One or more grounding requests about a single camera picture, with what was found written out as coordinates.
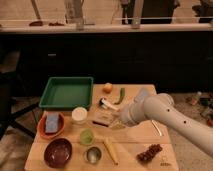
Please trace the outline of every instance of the bottle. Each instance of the bottle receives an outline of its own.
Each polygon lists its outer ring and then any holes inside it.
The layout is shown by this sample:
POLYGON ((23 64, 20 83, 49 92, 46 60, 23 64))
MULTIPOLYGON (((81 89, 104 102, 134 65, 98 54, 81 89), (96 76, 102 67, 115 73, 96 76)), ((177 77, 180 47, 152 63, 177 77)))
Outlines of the bottle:
POLYGON ((198 103, 198 101, 200 100, 201 95, 202 95, 202 93, 200 91, 198 91, 195 96, 191 97, 189 104, 191 104, 193 106, 196 105, 198 103))
POLYGON ((205 110, 201 113, 201 116, 206 119, 212 119, 213 109, 210 106, 206 107, 205 110))

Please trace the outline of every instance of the green vegetable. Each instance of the green vegetable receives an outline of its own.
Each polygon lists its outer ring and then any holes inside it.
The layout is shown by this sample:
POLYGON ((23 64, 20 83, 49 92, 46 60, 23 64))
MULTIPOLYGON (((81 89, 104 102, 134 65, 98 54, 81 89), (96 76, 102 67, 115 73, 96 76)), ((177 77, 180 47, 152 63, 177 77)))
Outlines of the green vegetable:
POLYGON ((114 104, 115 105, 120 104, 123 101, 124 97, 125 97, 125 88, 121 88, 119 100, 117 102, 115 102, 114 104))

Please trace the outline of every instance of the green cup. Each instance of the green cup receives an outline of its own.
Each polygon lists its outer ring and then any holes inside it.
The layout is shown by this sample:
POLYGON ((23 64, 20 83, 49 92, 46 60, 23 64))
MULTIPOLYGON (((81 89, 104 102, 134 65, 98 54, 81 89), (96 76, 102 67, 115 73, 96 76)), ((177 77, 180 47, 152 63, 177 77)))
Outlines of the green cup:
POLYGON ((90 129, 85 129, 81 132, 80 134, 80 143, 82 145, 92 145, 94 142, 94 134, 92 132, 92 130, 90 129))

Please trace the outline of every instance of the dark cabinet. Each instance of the dark cabinet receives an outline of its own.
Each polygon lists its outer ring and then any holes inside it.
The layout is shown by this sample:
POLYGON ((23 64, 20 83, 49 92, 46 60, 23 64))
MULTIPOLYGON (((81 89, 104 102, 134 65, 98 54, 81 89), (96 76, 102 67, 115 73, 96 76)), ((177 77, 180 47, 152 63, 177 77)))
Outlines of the dark cabinet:
POLYGON ((211 91, 213 32, 0 35, 21 51, 29 94, 49 77, 92 76, 95 83, 155 84, 157 91, 211 91))

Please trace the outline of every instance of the wooden table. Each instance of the wooden table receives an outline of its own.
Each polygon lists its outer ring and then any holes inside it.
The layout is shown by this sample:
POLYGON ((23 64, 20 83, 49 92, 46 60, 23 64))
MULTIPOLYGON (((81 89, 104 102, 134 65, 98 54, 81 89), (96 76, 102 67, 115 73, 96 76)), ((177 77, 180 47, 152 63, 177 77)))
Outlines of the wooden table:
MULTIPOLYGON (((168 135, 166 126, 158 123, 160 130, 163 132, 163 136, 159 136, 158 132, 151 124, 150 121, 145 121, 138 126, 125 128, 123 130, 111 130, 107 127, 94 125, 91 122, 92 117, 99 113, 110 113, 109 110, 98 107, 100 98, 106 97, 109 101, 114 102, 119 98, 120 88, 125 87, 126 95, 124 101, 118 106, 131 103, 139 92, 144 87, 147 90, 155 94, 155 87, 153 85, 114 85, 113 91, 110 94, 102 92, 103 85, 94 85, 93 89, 93 101, 89 110, 88 121, 83 125, 73 124, 70 120, 71 111, 63 112, 65 115, 65 130, 59 135, 59 137, 67 138, 73 146, 73 154, 70 161, 63 169, 70 171, 143 171, 143 170, 178 170, 178 165, 174 155, 174 151, 171 145, 171 141, 168 135), (102 158, 97 165, 91 165, 86 163, 83 157, 83 153, 89 147, 83 146, 79 143, 79 134, 85 128, 91 128, 95 135, 95 143, 93 146, 98 146, 102 151, 102 158), (101 138, 103 136, 111 137, 115 145, 117 155, 119 158, 119 164, 115 165, 110 158, 101 138), (136 160, 136 155, 144 152, 151 144, 159 143, 163 150, 158 153, 155 158, 146 165, 141 165, 136 160)), ((34 142, 32 144, 28 159, 25 164, 25 170, 31 171, 48 171, 56 170, 48 167, 44 162, 44 151, 47 145, 50 143, 48 140, 44 140, 40 137, 39 133, 36 134, 34 142)))

